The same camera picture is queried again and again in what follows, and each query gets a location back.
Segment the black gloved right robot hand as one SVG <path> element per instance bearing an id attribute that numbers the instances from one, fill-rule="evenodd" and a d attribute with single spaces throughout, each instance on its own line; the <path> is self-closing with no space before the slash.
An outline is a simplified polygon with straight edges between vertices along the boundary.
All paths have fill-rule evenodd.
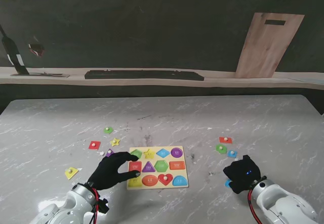
<path id="1" fill-rule="evenodd" d="M 261 179 L 260 169 L 249 155 L 243 155 L 241 160 L 233 161 L 223 172 L 231 180 L 229 186 L 236 194 L 249 190 L 255 181 Z"/>

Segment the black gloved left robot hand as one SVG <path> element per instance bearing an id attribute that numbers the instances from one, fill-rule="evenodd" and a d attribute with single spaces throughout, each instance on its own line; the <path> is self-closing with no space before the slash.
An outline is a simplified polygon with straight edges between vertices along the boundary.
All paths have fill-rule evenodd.
<path id="1" fill-rule="evenodd" d="M 118 169 L 126 162 L 136 162 L 139 158 L 129 152 L 113 153 L 104 157 L 98 164 L 96 170 L 89 177 L 87 184 L 97 191 L 114 187 L 118 183 L 125 182 L 140 176 L 138 170 L 119 173 Z"/>

